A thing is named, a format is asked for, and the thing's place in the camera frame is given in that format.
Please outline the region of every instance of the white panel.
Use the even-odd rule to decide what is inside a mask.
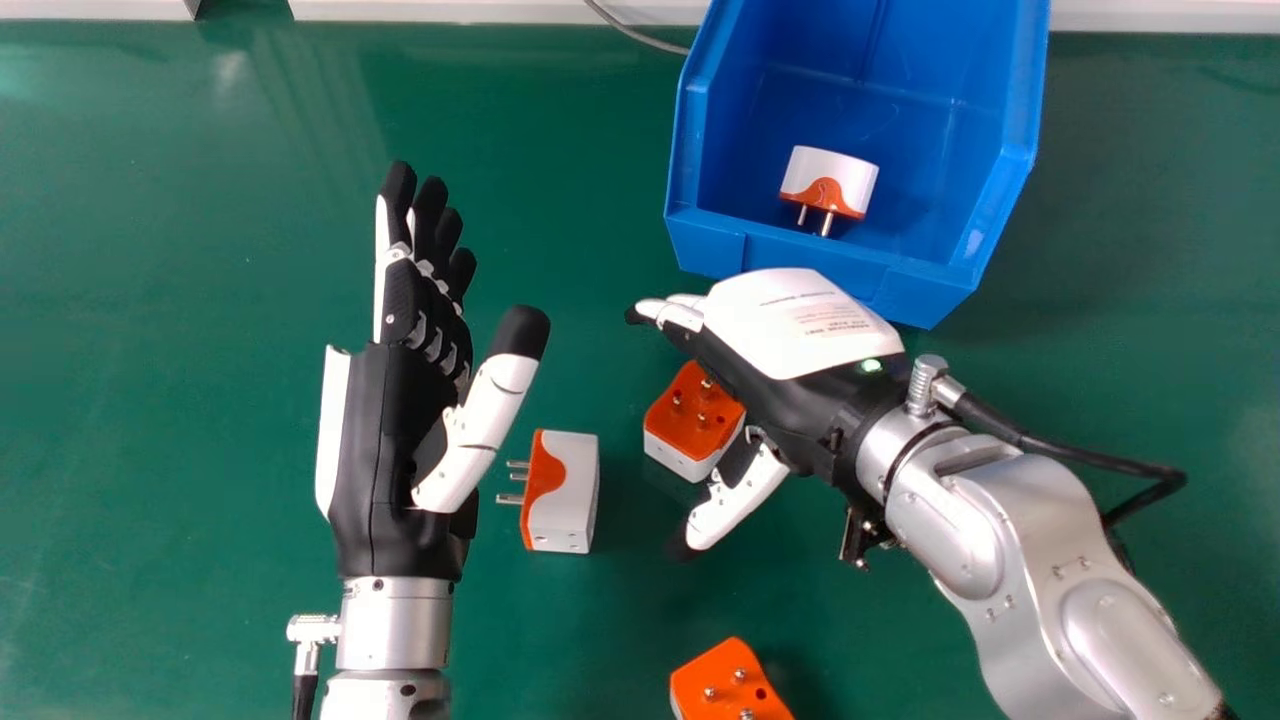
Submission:
[[[600,23],[581,0],[292,0],[292,5],[300,20]],[[630,24],[696,26],[708,0],[602,5]],[[1055,0],[1051,29],[1280,33],[1280,0]]]
[[[0,18],[32,20],[191,20],[200,0],[0,0]]]

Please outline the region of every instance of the green tabletop surface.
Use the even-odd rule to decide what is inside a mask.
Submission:
[[[689,32],[671,37],[687,40]],[[0,24],[0,717],[283,719],[294,612],[335,612],[312,495],[325,343],[369,333],[372,199],[442,176],[552,341],[503,457],[598,433],[590,556],[486,503],[458,588],[462,720],[660,719],[749,642],[799,720],[996,719],[960,615],[904,552],[836,560],[788,480],[714,551],[641,415],[681,357],[622,323],[698,292],[663,220],[681,59],[603,27]],[[1051,41],[1041,154],[979,291],[911,351],[1051,437],[1188,469],[1123,528],[1228,698],[1280,717],[1280,40]],[[1103,505],[1135,486],[1082,471]],[[494,470],[486,500],[511,491]]]

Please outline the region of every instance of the robotic arm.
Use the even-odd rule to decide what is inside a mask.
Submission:
[[[392,165],[375,210],[372,342],[325,352],[316,505],[333,528],[342,612],[297,615],[293,717],[310,719],[320,647],[337,644],[323,720],[449,716],[454,584],[476,532],[476,484],[538,370],[550,323],[502,319],[472,374],[462,297],[475,256],[436,177]]]
[[[1108,527],[1178,489],[1180,471],[1030,436],[941,357],[910,366],[891,325],[813,270],[641,300],[627,322],[658,328],[746,407],[677,538],[686,553],[724,537],[786,475],[818,475],[849,503],[841,556],[865,569],[872,544],[911,552],[968,623],[1011,719],[1235,717],[1110,542]],[[1100,516],[1055,459],[1157,484]]]

